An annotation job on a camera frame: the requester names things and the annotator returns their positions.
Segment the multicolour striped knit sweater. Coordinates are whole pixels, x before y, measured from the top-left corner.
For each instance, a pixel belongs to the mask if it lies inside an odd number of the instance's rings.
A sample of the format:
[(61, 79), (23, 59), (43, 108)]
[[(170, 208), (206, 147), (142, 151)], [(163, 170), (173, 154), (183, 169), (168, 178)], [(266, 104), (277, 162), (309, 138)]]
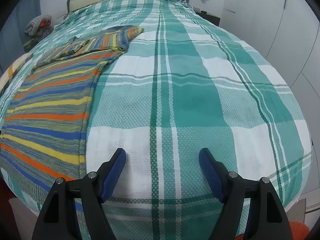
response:
[(103, 69), (143, 32), (115, 26), (42, 55), (15, 93), (1, 128), (1, 168), (43, 204), (56, 178), (85, 175), (87, 124)]

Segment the pile of clothes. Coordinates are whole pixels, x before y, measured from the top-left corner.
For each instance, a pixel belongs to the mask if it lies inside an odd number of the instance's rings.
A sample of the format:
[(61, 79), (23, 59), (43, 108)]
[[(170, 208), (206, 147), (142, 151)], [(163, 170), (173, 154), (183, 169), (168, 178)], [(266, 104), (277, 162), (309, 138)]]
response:
[(30, 38), (29, 41), (23, 44), (26, 53), (53, 32), (54, 28), (51, 25), (51, 19), (51, 15), (40, 15), (26, 25), (24, 33)]

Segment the dark bedside table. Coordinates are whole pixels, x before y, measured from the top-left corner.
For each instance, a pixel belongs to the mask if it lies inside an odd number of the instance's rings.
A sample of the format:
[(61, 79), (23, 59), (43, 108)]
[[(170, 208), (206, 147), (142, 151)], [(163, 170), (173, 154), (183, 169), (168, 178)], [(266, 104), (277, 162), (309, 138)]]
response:
[(204, 10), (200, 10), (199, 8), (196, 8), (196, 7), (193, 7), (193, 10), (195, 11), (195, 13), (197, 15), (199, 15), (201, 18), (209, 21), (210, 23), (216, 25), (216, 26), (219, 26), (220, 24), (220, 18), (217, 17), (217, 16), (214, 16)]

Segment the white wardrobe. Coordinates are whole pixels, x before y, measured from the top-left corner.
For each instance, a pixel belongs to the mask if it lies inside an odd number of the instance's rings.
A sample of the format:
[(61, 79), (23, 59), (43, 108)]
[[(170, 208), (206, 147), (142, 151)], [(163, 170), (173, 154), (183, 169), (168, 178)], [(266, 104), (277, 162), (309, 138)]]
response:
[(308, 123), (314, 163), (302, 198), (319, 208), (319, 20), (306, 0), (225, 0), (220, 25), (276, 68)]

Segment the cream patterned pillow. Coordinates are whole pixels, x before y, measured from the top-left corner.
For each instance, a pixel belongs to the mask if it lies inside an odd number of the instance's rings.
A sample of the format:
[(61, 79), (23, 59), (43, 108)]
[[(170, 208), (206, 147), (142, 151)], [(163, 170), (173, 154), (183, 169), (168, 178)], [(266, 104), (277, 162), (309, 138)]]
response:
[(20, 71), (20, 69), (33, 57), (33, 53), (25, 53), (16, 59), (9, 68), (4, 72), (1, 76), (0, 80), (0, 95), (3, 95), (5, 90), (9, 87), (11, 81), (16, 76), (16, 74)]

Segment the orange rug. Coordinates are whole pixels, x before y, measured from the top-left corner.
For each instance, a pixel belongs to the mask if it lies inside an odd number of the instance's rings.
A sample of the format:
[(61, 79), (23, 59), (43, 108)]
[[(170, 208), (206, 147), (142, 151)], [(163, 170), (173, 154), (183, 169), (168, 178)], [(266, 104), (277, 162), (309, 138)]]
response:
[(276, 226), (268, 230), (258, 231), (257, 234), (249, 237), (242, 234), (235, 239), (306, 239), (310, 232), (308, 226), (301, 222), (289, 222), (285, 226)]

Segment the blue curtain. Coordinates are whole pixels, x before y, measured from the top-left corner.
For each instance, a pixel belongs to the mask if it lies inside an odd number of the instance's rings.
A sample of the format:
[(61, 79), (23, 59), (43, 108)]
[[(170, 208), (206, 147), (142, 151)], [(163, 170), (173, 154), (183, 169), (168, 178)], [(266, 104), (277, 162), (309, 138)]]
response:
[(20, 0), (1, 29), (1, 74), (25, 53), (26, 25), (41, 14), (40, 0)]

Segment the teal plaid bedspread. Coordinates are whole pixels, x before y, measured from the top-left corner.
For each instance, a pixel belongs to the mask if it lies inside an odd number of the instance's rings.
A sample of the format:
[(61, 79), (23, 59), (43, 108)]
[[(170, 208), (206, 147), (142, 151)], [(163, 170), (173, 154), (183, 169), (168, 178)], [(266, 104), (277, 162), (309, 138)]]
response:
[[(117, 148), (126, 164), (103, 208), (117, 239), (207, 239), (222, 205), (199, 166), (208, 148), (245, 179), (268, 177), (286, 210), (308, 180), (311, 138), (281, 75), (258, 51), (182, 0), (106, 0), (69, 14), (33, 50), (1, 97), (1, 128), (22, 82), (74, 37), (134, 25), (143, 32), (99, 77), (87, 124), (85, 175)], [(42, 204), (9, 189), (33, 215)]]

